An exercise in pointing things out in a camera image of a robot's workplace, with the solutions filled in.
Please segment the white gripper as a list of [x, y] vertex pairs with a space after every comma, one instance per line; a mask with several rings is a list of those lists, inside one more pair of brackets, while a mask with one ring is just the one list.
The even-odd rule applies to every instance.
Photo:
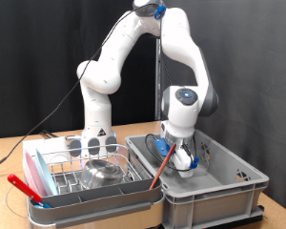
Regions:
[[182, 178], [192, 177], [194, 170], [190, 168], [191, 158], [187, 155], [186, 151], [178, 148], [173, 154], [173, 163]]

